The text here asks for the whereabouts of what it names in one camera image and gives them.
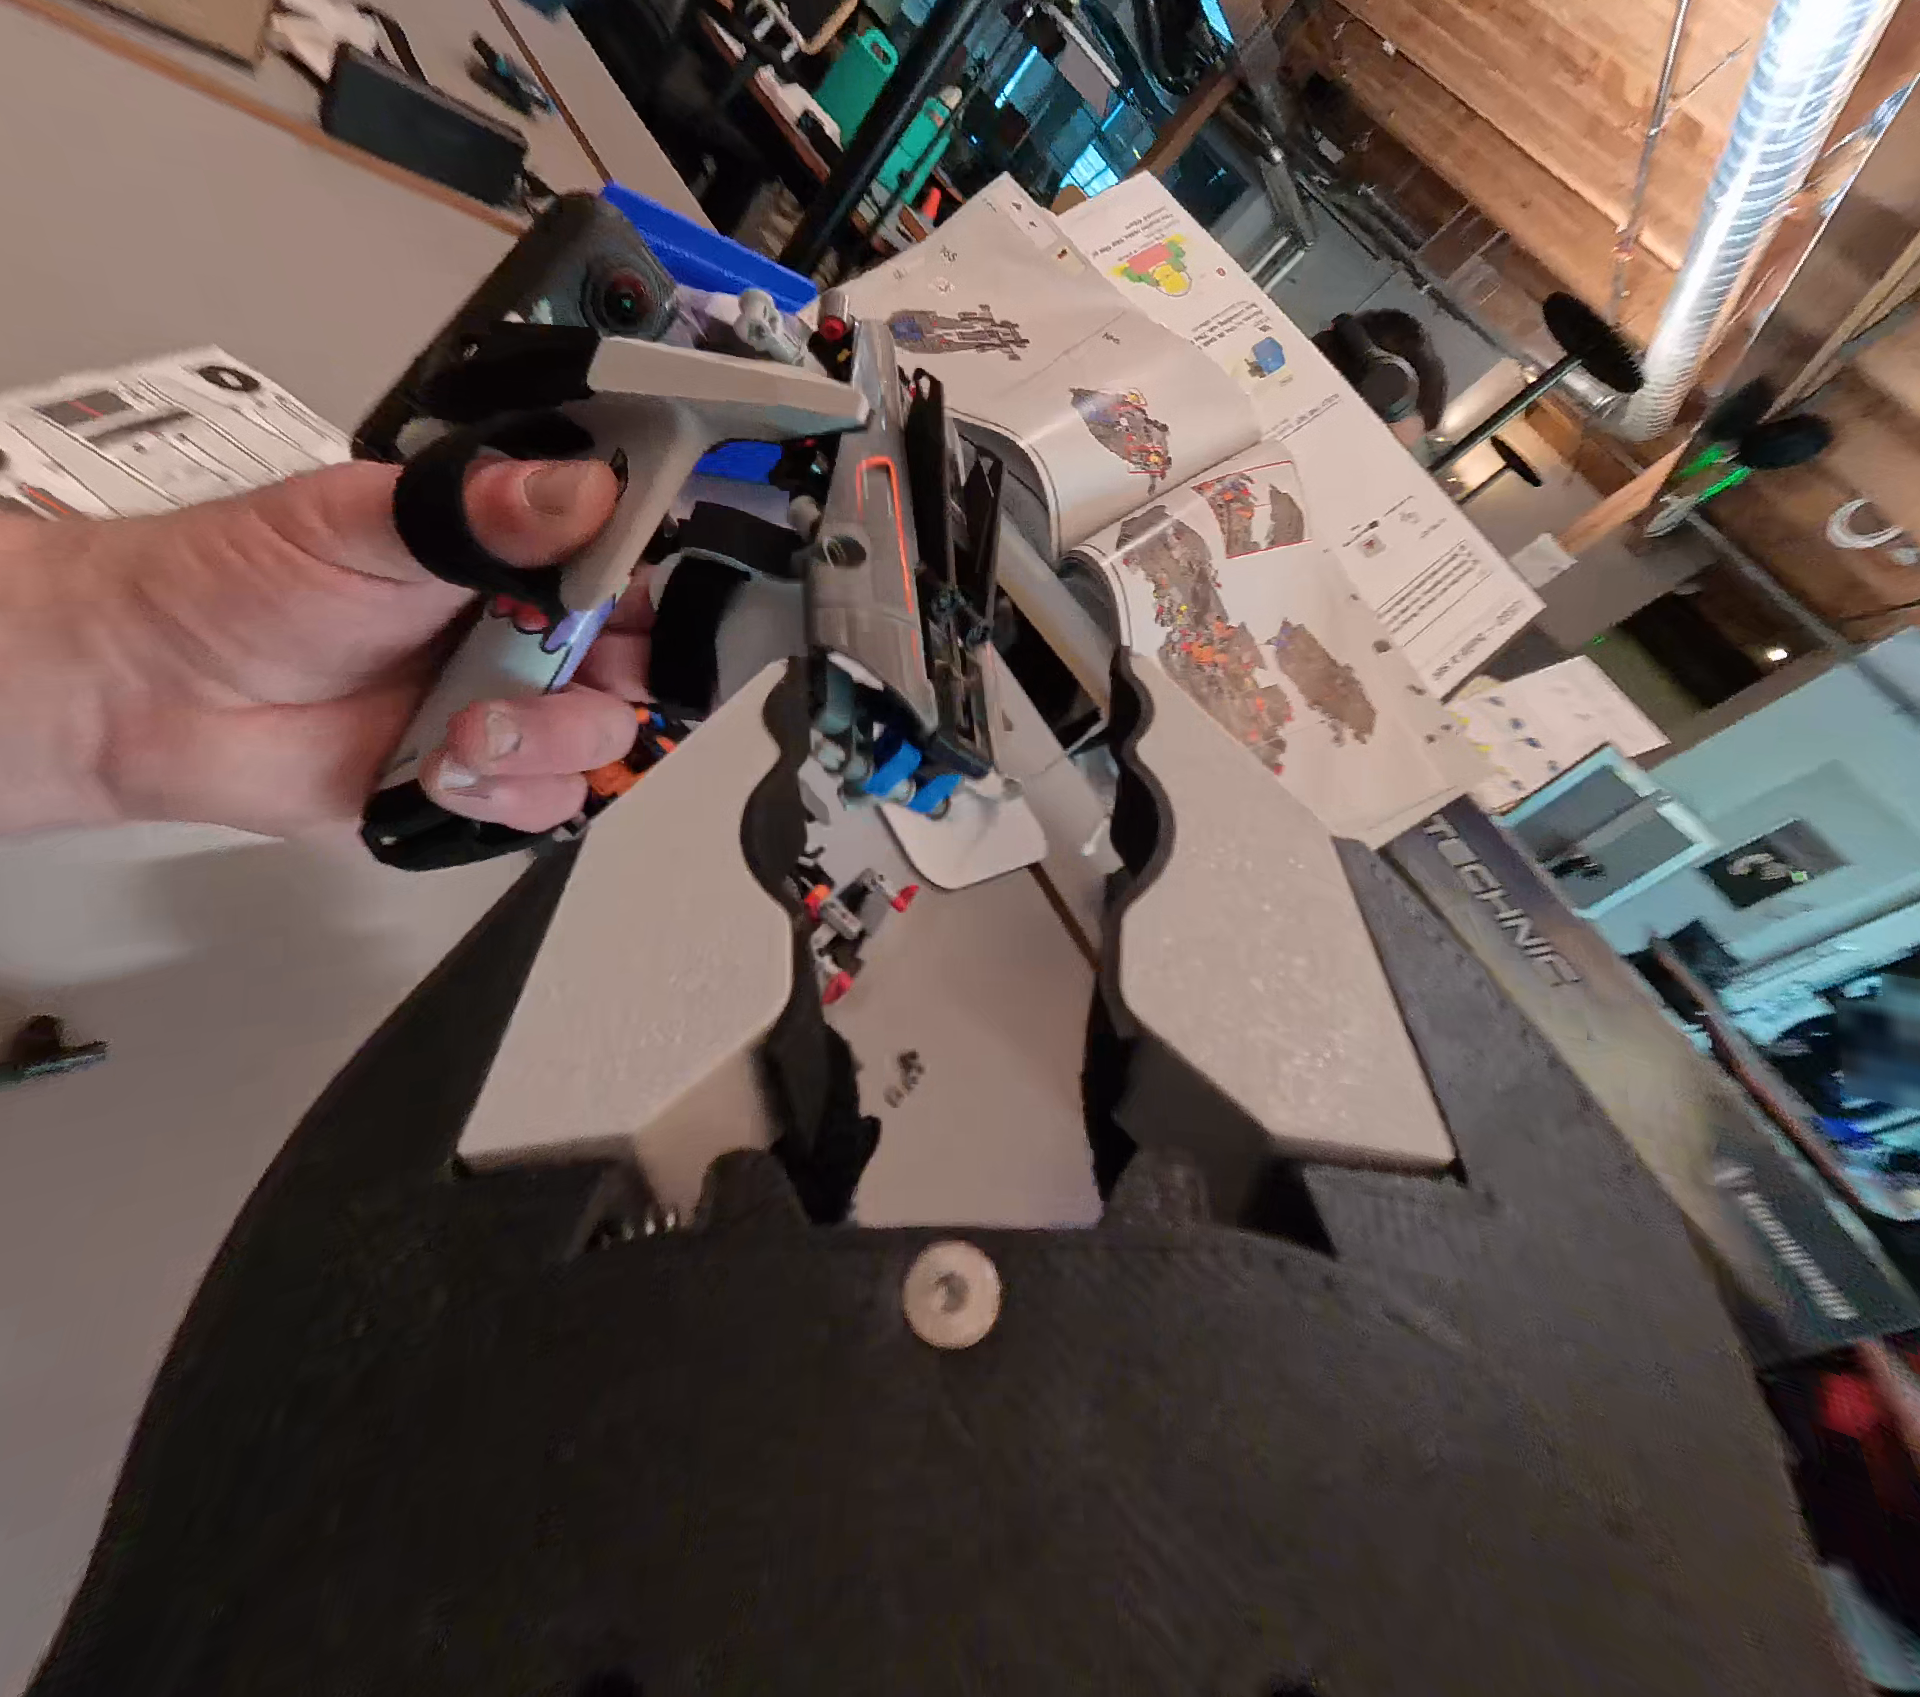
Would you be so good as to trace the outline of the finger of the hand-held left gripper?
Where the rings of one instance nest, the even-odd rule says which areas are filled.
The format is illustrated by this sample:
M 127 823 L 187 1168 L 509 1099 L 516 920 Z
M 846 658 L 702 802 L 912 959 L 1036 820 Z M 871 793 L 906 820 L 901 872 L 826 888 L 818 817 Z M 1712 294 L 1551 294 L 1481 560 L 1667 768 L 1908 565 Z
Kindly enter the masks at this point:
M 859 432 L 869 401 L 819 369 L 655 339 L 602 339 L 587 363 L 587 432 L 637 436 L 686 418 L 709 441 Z

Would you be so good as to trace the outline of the black flat device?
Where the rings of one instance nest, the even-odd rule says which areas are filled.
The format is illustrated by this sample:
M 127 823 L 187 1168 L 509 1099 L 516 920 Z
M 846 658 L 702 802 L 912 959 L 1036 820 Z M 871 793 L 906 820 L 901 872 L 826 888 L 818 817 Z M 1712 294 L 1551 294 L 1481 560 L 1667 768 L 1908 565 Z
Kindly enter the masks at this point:
M 317 105 L 324 134 L 488 205 L 519 197 L 526 138 L 352 44 L 336 47 Z

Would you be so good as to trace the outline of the small grey red lego assembly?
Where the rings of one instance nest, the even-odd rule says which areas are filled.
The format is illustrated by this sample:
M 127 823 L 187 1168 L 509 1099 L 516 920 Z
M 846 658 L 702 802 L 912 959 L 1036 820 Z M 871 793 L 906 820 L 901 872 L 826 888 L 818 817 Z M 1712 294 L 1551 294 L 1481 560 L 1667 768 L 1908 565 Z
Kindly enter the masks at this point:
M 803 881 L 806 959 L 823 1009 L 852 991 L 878 934 L 891 917 L 909 911 L 920 891 L 918 882 L 896 885 L 875 868 L 840 887 L 818 872 Z

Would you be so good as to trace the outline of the dark lego set box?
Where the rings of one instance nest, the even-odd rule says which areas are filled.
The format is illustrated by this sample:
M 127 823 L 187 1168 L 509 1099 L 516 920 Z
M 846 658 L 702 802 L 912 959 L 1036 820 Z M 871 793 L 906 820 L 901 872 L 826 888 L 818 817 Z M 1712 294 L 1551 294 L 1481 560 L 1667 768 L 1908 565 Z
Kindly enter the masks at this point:
M 1916 1290 L 1865 1220 L 1491 820 L 1457 800 L 1386 854 L 1666 1191 L 1755 1361 L 1916 1347 Z

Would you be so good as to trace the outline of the white book stand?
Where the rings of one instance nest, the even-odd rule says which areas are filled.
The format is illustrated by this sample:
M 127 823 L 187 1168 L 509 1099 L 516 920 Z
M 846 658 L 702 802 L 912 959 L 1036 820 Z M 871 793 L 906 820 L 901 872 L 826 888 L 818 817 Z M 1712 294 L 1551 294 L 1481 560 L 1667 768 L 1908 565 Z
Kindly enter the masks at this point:
M 1104 733 L 1112 633 L 1020 530 L 1002 532 L 998 588 L 1014 612 L 1020 651 L 1039 654 L 1044 671 L 1062 669 L 1067 707 L 1092 707 L 1092 732 Z M 926 885 L 958 893 L 1036 868 L 1067 914 L 1096 933 L 1107 878 L 1120 868 L 1112 805 L 1074 759 L 1072 744 L 1047 724 L 1007 656 L 990 642 L 979 662 L 995 774 L 985 789 L 959 791 L 940 819 L 889 807 L 882 820 Z

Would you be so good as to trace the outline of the dark grey curved lego piece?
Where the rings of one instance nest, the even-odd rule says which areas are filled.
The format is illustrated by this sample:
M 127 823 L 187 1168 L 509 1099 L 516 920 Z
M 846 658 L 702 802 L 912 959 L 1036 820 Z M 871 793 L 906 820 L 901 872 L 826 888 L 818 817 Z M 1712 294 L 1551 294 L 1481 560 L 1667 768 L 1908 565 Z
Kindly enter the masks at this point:
M 107 1055 L 105 1041 L 69 1036 L 60 1015 L 36 1013 L 1 1038 L 1 1089 L 71 1075 L 107 1061 Z

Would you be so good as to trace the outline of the blue bin with tag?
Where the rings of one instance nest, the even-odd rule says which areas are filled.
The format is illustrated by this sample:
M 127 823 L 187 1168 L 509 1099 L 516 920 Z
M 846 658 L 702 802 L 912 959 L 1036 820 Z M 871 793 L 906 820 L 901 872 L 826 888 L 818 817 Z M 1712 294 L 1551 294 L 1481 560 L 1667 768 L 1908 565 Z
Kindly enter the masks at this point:
M 769 294 L 785 313 L 802 317 L 811 313 L 818 301 L 816 285 L 803 273 L 784 268 L 773 256 L 712 230 L 706 221 L 640 189 L 607 181 L 597 195 L 633 224 L 681 289 L 738 294 L 756 288 Z M 776 461 L 773 441 L 731 437 L 709 448 L 694 468 L 699 476 L 722 482 L 771 483 Z

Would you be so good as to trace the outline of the person's left hand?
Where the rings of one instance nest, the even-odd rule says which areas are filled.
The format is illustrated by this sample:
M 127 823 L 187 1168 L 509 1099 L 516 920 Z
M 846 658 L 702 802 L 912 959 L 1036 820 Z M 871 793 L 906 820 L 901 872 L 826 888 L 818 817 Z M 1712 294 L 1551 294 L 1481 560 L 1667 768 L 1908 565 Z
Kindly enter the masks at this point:
M 407 553 L 396 480 L 347 461 L 148 517 L 3 515 L 3 837 L 352 820 L 470 601 Z M 616 494 L 604 461 L 488 457 L 464 506 L 493 558 L 539 568 L 592 542 Z M 567 688 L 448 722 L 427 799 L 522 832 L 571 820 L 633 740 L 651 627 L 635 574 Z

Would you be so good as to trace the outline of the silver ventilation duct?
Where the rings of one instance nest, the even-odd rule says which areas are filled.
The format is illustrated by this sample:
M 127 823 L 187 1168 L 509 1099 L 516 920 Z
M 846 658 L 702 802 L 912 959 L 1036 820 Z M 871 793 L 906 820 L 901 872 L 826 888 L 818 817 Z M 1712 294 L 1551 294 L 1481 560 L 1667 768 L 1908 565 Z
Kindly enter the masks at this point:
M 1617 411 L 1630 439 L 1664 436 L 1757 265 L 1816 153 L 1825 146 L 1901 0 L 1775 0 L 1691 241 Z

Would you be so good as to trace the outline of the lego instruction booklet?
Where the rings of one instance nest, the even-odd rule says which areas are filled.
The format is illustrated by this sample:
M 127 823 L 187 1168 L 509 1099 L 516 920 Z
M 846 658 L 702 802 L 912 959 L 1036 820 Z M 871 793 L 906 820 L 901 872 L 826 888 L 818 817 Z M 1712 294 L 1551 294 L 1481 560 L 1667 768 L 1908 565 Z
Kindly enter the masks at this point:
M 1474 783 L 1477 755 L 1302 508 L 1290 461 L 1178 482 L 1224 407 L 1176 413 L 1198 353 L 1132 311 L 1002 177 L 844 284 L 904 367 L 998 450 L 1006 520 L 1115 646 L 1148 658 L 1330 830 L 1384 845 Z

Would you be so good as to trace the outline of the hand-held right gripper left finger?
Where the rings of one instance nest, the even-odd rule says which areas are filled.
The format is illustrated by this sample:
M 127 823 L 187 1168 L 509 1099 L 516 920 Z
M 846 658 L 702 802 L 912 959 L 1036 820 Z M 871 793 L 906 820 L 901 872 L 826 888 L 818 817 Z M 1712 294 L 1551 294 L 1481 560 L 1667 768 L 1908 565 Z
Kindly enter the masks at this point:
M 750 866 L 750 796 L 781 760 L 765 663 L 596 817 L 495 1048 L 457 1158 L 706 1172 L 776 1138 L 756 1061 L 796 978 L 794 927 Z

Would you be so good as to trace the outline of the black lego subassembly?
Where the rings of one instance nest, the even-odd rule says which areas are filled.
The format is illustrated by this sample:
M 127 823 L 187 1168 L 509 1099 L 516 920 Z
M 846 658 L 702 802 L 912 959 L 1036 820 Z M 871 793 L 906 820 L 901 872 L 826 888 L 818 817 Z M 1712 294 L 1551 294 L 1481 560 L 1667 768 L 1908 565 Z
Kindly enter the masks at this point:
M 787 448 L 780 480 L 800 548 L 780 575 L 745 574 L 722 607 L 713 699 L 802 654 L 813 759 L 840 794 L 953 825 L 1002 791 L 988 682 L 1000 461 L 955 436 L 940 380 L 901 371 L 887 319 L 833 295 L 803 339 L 747 289 L 731 330 L 780 361 L 808 346 L 868 413 L 859 432 Z

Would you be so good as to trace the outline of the white printed instruction sheet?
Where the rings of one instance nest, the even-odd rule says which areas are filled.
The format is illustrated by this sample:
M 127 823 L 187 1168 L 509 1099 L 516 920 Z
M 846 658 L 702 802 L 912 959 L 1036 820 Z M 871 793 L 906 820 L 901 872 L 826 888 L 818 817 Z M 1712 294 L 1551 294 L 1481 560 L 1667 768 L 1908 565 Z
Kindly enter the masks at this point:
M 1222 420 L 1174 478 L 1290 461 L 1315 538 L 1431 694 L 1459 694 L 1538 617 L 1538 594 L 1165 183 L 1128 175 L 1067 209 L 1060 234 L 1198 353 L 1174 380 L 1174 411 L 1209 398 Z

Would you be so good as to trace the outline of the lego sticker sheet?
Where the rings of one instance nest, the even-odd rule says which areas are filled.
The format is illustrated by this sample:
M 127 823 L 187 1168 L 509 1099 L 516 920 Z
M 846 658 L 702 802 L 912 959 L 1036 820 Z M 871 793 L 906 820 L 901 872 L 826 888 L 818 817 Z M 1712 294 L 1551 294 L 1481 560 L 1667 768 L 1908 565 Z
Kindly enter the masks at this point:
M 218 346 L 1 394 L 6 515 L 166 514 L 347 457 L 347 436 Z

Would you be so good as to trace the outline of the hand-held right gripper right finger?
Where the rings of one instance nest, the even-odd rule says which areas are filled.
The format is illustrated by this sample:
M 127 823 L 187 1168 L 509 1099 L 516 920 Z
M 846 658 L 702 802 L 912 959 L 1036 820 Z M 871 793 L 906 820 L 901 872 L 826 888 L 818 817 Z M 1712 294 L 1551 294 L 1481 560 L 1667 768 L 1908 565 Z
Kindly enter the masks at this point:
M 1455 1142 L 1331 835 L 1157 663 L 1112 667 L 1097 1096 L 1203 1172 L 1445 1172 Z

